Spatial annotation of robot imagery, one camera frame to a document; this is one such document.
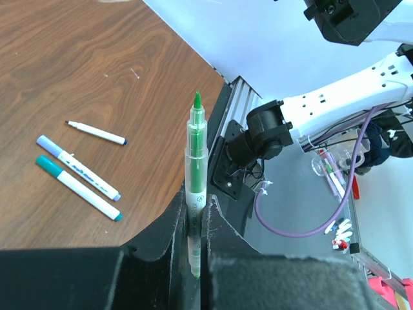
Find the red object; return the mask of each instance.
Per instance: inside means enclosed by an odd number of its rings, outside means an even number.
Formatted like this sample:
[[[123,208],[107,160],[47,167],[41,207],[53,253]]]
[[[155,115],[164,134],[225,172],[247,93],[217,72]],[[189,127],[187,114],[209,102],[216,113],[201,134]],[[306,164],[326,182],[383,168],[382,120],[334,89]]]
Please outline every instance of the red object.
[[[404,279],[403,284],[406,288],[408,304],[410,308],[413,309],[413,281],[411,279]]]
[[[347,242],[344,241],[344,240],[342,240],[341,245],[340,245],[340,248],[342,248],[343,250],[347,249],[347,248],[348,248]]]
[[[369,278],[368,284],[370,287],[375,290],[381,297],[387,300],[391,305],[393,305],[396,309],[399,309],[398,303],[396,301],[396,294],[394,293],[393,289],[388,286],[385,282],[383,282],[383,278],[380,276]]]
[[[359,193],[359,185],[357,184],[356,176],[354,176],[354,178],[353,178],[353,184],[352,184],[351,188],[353,190],[354,199],[359,200],[360,199],[360,193]]]

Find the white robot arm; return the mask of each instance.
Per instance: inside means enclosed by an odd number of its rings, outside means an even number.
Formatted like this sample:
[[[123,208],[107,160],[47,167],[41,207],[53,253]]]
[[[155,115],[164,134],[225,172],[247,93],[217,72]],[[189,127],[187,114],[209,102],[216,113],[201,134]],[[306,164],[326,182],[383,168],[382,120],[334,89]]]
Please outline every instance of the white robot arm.
[[[329,41],[350,45],[377,39],[413,43],[413,0],[305,1],[305,15],[316,20]],[[352,76],[255,108],[247,116],[248,130],[228,144],[228,157],[237,167],[245,168],[258,158],[277,156],[294,140],[313,135],[339,119],[412,97],[413,45],[402,44],[397,52]]]
[[[316,19],[329,41],[358,45],[362,41],[386,40],[413,45],[413,0],[382,1],[382,5],[375,0],[306,2],[306,16]],[[383,15],[386,18],[372,30]],[[360,110],[413,97],[411,45],[401,46],[357,74],[308,94],[285,98],[281,111],[285,121],[292,124],[292,139],[311,135]]]

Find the white wall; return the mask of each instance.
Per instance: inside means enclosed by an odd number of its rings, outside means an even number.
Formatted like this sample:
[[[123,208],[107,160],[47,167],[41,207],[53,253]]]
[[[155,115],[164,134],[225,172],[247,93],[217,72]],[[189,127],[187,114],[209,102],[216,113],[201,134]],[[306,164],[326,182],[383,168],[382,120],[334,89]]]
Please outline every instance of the white wall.
[[[361,242],[400,278],[413,279],[413,158],[389,158],[357,176]]]
[[[398,43],[324,40],[304,0],[144,0],[229,81],[241,76],[264,99],[315,90],[394,52]]]

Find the clear plastic container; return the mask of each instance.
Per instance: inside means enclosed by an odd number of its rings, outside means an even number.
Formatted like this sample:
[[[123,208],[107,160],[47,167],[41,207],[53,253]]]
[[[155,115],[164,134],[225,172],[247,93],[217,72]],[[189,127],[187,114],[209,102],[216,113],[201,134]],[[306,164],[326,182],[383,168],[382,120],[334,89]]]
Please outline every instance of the clear plastic container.
[[[356,139],[359,135],[359,132],[359,129],[348,131],[345,134],[336,136],[333,139],[328,140],[327,145],[343,140]],[[324,176],[326,171],[327,173],[336,173],[349,170],[355,144],[355,140],[346,141],[332,145],[331,147],[327,147],[327,149],[325,150],[314,151],[314,157],[311,161],[311,166],[314,172],[319,176]],[[361,145],[357,153],[356,167],[364,163],[364,153],[368,152],[369,150],[369,140],[361,140]]]

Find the marker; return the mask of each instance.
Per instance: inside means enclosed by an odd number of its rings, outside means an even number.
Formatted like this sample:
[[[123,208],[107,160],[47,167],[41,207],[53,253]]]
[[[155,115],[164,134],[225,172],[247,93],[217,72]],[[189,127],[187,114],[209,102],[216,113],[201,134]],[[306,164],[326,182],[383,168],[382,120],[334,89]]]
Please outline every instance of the marker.
[[[327,228],[324,231],[324,234],[328,234],[331,231],[331,228],[333,228],[333,225],[335,224],[335,220],[333,222],[331,222],[331,224],[329,226],[327,226]]]
[[[188,260],[191,272],[201,276],[201,213],[206,205],[208,148],[207,121],[197,92],[186,123],[185,198],[188,218]]]
[[[336,240],[344,240],[347,237],[351,237],[353,235],[352,231],[346,231],[343,234],[336,236]]]
[[[91,170],[85,167],[80,161],[75,159],[65,150],[63,150],[59,145],[55,144],[52,140],[42,135],[37,139],[37,144],[42,148],[47,150],[51,155],[56,157],[67,167],[71,168],[74,172],[84,178],[87,182],[92,184],[94,187],[99,189],[103,194],[108,196],[114,201],[118,201],[121,197],[119,192],[115,190],[112,186],[103,181],[99,176],[94,174]]]
[[[122,145],[126,145],[128,143],[128,140],[126,140],[125,138],[116,136],[115,134],[111,134],[109,132],[97,129],[95,127],[85,125],[82,123],[76,123],[75,121],[65,121],[65,122],[69,126],[75,127],[76,129],[82,130],[84,132],[87,132],[88,134],[93,134],[94,136],[98,136],[98,137],[101,137],[103,139],[106,139],[112,142],[122,144]]]
[[[339,227],[337,232],[336,232],[336,236],[338,236],[339,234],[342,234],[343,232],[349,230],[351,228],[351,226],[352,225],[350,223],[348,223],[348,224],[342,226],[341,228]]]
[[[324,159],[326,165],[325,168],[328,172],[328,175],[330,176],[331,180],[333,181],[333,184],[336,186],[336,189],[338,190],[338,193],[340,195],[340,198],[343,199],[344,197],[344,188],[341,186],[340,182],[338,181],[336,175],[333,173],[333,170],[330,167],[330,164],[328,163],[327,159]]]
[[[341,184],[342,186],[346,186],[346,181],[344,180],[343,174],[342,174],[341,171],[338,169],[337,163],[336,163],[336,161],[334,160],[333,155],[331,155],[330,152],[326,152],[325,154],[326,154],[326,158],[327,158],[327,160],[328,160],[328,162],[329,162],[329,164],[330,164],[330,166],[331,166],[334,174],[336,175],[338,181],[340,182],[340,184]]]
[[[350,223],[350,219],[346,218],[343,222],[338,225],[338,229],[341,229],[344,225]]]
[[[327,170],[325,169],[325,167],[324,167],[323,165],[321,165],[321,168],[323,169],[324,177],[326,178],[327,183],[328,183],[328,185],[330,186],[331,191],[333,192],[334,196],[335,196],[335,197],[338,197],[339,201],[341,201],[340,194],[338,193],[337,188],[334,186],[333,181],[331,180],[330,176],[328,176]]]
[[[331,227],[331,230],[330,230],[330,231],[335,231],[335,230],[339,227],[339,225],[344,222],[344,220],[345,220],[344,218],[340,218],[340,219],[333,225],[333,227]]]
[[[36,159],[36,163],[113,221],[118,222],[122,219],[123,215],[119,210],[77,181],[73,176],[64,171],[45,155],[39,156]]]

